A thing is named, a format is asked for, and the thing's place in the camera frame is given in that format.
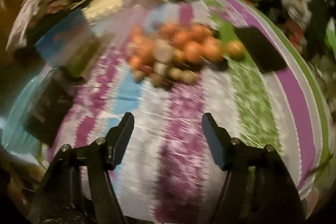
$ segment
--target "screw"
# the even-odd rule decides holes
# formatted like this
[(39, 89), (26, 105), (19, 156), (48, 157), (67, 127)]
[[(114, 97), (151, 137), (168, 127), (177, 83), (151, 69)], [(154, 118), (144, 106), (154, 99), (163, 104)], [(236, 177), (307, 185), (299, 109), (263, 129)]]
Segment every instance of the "screw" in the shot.
[(96, 144), (101, 145), (103, 143), (105, 143), (105, 138), (104, 137), (100, 137), (100, 138), (96, 139)]
[(274, 147), (272, 146), (272, 145), (270, 145), (270, 144), (268, 144), (268, 145), (266, 145), (266, 150), (268, 151), (268, 152), (273, 152), (274, 151)]
[(240, 144), (240, 139), (238, 139), (238, 138), (232, 138), (231, 139), (231, 143), (232, 144)]
[(61, 146), (61, 151), (65, 152), (67, 150), (69, 150), (71, 148), (71, 146), (69, 144), (64, 144)]

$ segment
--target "black smartphone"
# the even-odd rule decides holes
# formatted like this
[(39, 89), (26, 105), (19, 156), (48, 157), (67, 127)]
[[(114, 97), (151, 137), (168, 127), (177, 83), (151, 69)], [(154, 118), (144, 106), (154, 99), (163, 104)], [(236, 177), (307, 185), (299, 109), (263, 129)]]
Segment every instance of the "black smartphone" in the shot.
[(258, 28), (236, 28), (235, 33), (261, 73), (282, 70), (287, 67), (281, 54)]

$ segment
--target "striped tablecloth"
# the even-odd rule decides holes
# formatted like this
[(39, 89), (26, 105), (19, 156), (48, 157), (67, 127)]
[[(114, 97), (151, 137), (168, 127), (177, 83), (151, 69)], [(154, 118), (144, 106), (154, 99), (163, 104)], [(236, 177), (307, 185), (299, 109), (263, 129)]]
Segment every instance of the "striped tablecloth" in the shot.
[[(282, 54), (288, 68), (261, 75), (248, 56), (230, 61), (226, 72), (204, 68), (195, 86), (155, 89), (148, 80), (135, 84), (125, 60), (134, 24), (152, 31), (155, 22), (207, 23), (221, 29), (223, 20), (256, 26)], [(105, 136), (125, 112), (135, 128), (123, 162), (110, 173), (123, 212), (161, 223), (205, 223), (220, 194), (225, 173), (211, 157), (201, 117), (211, 112), (218, 125), (246, 144), (272, 144), (281, 153), (307, 215), (330, 187), (331, 173), (321, 169), (333, 150), (330, 114), (306, 63), (272, 23), (240, 0), (167, 3), (156, 10), (118, 12), (108, 22), (115, 32), (89, 81), (61, 125), (49, 160), (60, 146), (88, 145)], [(83, 188), (89, 197), (87, 174)]]

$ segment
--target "purple stripe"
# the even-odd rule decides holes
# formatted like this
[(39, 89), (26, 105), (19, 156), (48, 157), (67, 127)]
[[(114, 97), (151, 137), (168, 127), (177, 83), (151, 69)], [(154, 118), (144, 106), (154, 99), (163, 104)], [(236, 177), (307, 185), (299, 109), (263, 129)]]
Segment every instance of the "purple stripe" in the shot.
[(105, 96), (110, 89), (109, 83), (113, 82), (117, 73), (117, 66), (120, 64), (120, 60), (125, 57), (122, 51), (116, 51), (117, 47), (115, 44), (119, 42), (126, 33), (131, 31), (132, 24), (130, 24), (130, 22), (133, 24), (139, 24), (146, 14), (146, 11), (137, 9), (125, 10), (115, 15), (119, 17), (118, 24), (111, 26), (111, 28), (116, 30), (116, 34), (104, 53), (105, 57), (100, 57), (99, 61), (94, 67), (95, 71), (102, 71), (102, 73), (99, 75), (91, 74), (89, 79), (89, 81), (99, 83), (100, 86), (95, 88), (92, 85), (83, 85), (79, 88), (78, 93), (74, 99), (74, 105), (64, 118), (62, 125), (58, 130), (53, 147), (49, 148), (47, 151), (47, 157), (49, 161), (53, 158), (53, 154), (59, 143), (60, 133), (63, 127), (68, 122), (71, 122), (71, 119), (81, 119), (83, 116), (85, 116), (83, 122), (78, 125), (76, 130), (75, 147), (87, 145), (88, 134), (94, 128), (97, 115), (102, 109), (104, 109), (106, 103)]
[[(276, 42), (270, 38), (264, 26), (262, 26), (242, 4), (235, 0), (225, 1), (227, 1), (237, 10), (237, 12), (244, 18), (248, 25), (255, 26), (259, 30), (261, 30), (263, 34), (271, 41), (273, 46), (278, 49), (276, 47)], [(314, 145), (314, 136), (308, 105), (305, 99), (305, 95), (303, 94), (303, 91), (300, 88), (298, 81), (296, 80), (293, 72), (289, 68), (286, 68), (282, 71), (277, 71), (276, 74), (286, 94), (298, 133), (302, 161), (302, 174), (298, 189), (301, 189), (301, 187), (305, 183), (305, 176), (307, 172), (311, 170), (313, 166), (316, 155), (316, 148)]]
[[(192, 6), (182, 4), (180, 21), (189, 26), (192, 18)], [(161, 223), (196, 223), (199, 219), (205, 148), (201, 82), (199, 79), (195, 86), (176, 84), (169, 96), (170, 111), (157, 183), (158, 205), (154, 211)]]

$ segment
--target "fruit pile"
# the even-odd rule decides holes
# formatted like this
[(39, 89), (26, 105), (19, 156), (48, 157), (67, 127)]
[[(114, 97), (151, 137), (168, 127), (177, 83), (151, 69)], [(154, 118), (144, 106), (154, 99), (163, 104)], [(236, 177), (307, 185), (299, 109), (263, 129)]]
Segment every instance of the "fruit pile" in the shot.
[(174, 82), (193, 85), (204, 65), (227, 69), (224, 54), (235, 60), (244, 57), (246, 50), (241, 42), (231, 41), (223, 46), (214, 35), (216, 30), (201, 23), (194, 23), (189, 29), (165, 23), (149, 35), (144, 34), (142, 26), (133, 27), (127, 54), (134, 81), (139, 83), (149, 76), (154, 87), (167, 90)]

